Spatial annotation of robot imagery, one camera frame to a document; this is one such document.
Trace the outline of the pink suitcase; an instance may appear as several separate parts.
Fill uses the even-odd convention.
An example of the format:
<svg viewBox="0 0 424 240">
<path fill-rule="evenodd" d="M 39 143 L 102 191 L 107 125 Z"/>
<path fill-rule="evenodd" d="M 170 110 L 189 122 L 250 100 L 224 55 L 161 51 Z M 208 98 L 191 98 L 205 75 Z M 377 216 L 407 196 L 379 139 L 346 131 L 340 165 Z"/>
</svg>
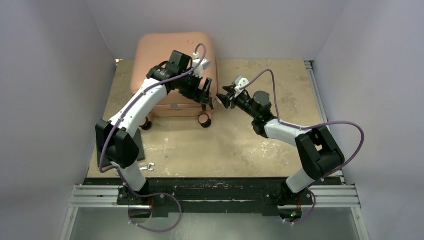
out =
<svg viewBox="0 0 424 240">
<path fill-rule="evenodd" d="M 193 68 L 193 53 L 210 60 L 211 66 L 203 73 L 199 86 L 202 90 L 206 78 L 212 80 L 210 98 L 216 103 L 218 93 L 218 67 L 212 38 L 203 32 L 149 33 L 143 36 L 136 49 L 130 89 L 132 94 L 142 87 L 149 72 L 154 69 L 153 78 L 165 80 L 176 77 Z M 212 124 L 213 110 L 202 111 L 200 101 L 188 99 L 180 94 L 180 80 L 172 81 L 168 95 L 141 119 L 140 127 L 149 130 L 155 117 L 197 117 L 203 128 Z"/>
</svg>

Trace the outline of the black flat notebook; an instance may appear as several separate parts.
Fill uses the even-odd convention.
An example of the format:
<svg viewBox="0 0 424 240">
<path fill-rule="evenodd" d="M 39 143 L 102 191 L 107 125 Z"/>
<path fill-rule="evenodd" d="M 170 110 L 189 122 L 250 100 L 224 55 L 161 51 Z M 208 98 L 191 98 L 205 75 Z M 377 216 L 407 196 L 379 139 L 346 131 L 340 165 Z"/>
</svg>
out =
<svg viewBox="0 0 424 240">
<path fill-rule="evenodd" d="M 141 135 L 141 131 L 140 128 L 137 129 L 136 134 L 134 136 L 134 142 L 136 143 L 137 147 L 139 148 L 139 154 L 137 157 L 137 162 L 140 161 L 144 161 L 146 159 L 145 157 L 145 151 L 144 151 L 144 145 L 143 145 L 143 141 L 142 141 L 142 135 Z M 98 148 L 97 146 L 95 147 L 96 150 L 96 154 L 97 154 L 97 166 L 100 166 L 100 161 L 101 161 L 101 149 Z M 110 163 L 110 160 L 105 157 L 105 159 L 103 160 L 103 168 L 106 167 L 110 167 L 112 164 Z"/>
</svg>

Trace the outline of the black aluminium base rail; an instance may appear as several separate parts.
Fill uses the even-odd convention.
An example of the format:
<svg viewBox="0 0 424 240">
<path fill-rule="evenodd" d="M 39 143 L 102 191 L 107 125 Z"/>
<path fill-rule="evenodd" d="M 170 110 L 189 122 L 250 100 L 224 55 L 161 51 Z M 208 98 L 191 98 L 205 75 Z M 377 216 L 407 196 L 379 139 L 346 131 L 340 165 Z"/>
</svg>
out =
<svg viewBox="0 0 424 240">
<path fill-rule="evenodd" d="M 354 186 L 339 178 L 304 190 L 291 199 L 281 196 L 281 177 L 148 179 L 150 197 L 140 198 L 117 178 L 87 178 L 74 187 L 70 206 L 122 208 L 137 218 L 166 218 L 170 213 L 260 214 L 297 221 L 311 208 L 355 208 L 360 201 Z"/>
</svg>

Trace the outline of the silver wrench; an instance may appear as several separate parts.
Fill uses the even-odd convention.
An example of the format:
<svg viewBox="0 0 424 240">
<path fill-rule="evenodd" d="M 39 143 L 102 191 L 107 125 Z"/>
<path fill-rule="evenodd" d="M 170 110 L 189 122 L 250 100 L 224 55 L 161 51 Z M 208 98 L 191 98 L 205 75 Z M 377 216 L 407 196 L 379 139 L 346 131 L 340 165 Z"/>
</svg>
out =
<svg viewBox="0 0 424 240">
<path fill-rule="evenodd" d="M 154 169 L 154 166 L 155 166 L 155 164 L 151 162 L 151 163 L 148 163 L 147 165 L 140 166 L 139 167 L 139 170 L 140 171 L 149 171 L 149 172 L 152 172 L 152 171 L 155 170 Z"/>
</svg>

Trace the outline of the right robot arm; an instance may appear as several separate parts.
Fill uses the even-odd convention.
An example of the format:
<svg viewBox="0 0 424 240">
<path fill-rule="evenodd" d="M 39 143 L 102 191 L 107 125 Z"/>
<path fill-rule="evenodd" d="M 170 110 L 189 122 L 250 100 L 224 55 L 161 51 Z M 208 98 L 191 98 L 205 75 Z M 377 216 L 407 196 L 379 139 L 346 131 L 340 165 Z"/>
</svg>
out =
<svg viewBox="0 0 424 240">
<path fill-rule="evenodd" d="M 270 95 L 265 91 L 250 96 L 245 90 L 238 93 L 235 86 L 224 86 L 224 90 L 226 94 L 218 93 L 216 97 L 226 109 L 239 108 L 251 116 L 257 135 L 297 148 L 301 169 L 281 184 L 278 198 L 281 203 L 294 203 L 304 189 L 345 163 L 345 156 L 327 127 L 303 130 L 284 125 L 272 113 Z"/>
</svg>

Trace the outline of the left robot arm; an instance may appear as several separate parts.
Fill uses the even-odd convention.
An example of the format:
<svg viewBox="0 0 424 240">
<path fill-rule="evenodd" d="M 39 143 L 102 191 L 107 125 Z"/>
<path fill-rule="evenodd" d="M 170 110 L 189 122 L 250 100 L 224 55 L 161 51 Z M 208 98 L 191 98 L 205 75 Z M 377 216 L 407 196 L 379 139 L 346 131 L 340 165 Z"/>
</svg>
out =
<svg viewBox="0 0 424 240">
<path fill-rule="evenodd" d="M 109 120 L 95 126 L 98 168 L 101 173 L 116 170 L 122 177 L 129 197 L 138 205 L 149 199 L 149 184 L 138 165 L 141 148 L 135 136 L 143 120 L 171 91 L 201 105 L 211 102 L 210 78 L 203 73 L 211 66 L 205 54 L 192 56 L 173 51 L 169 60 L 152 67 L 141 87 L 128 103 Z"/>
</svg>

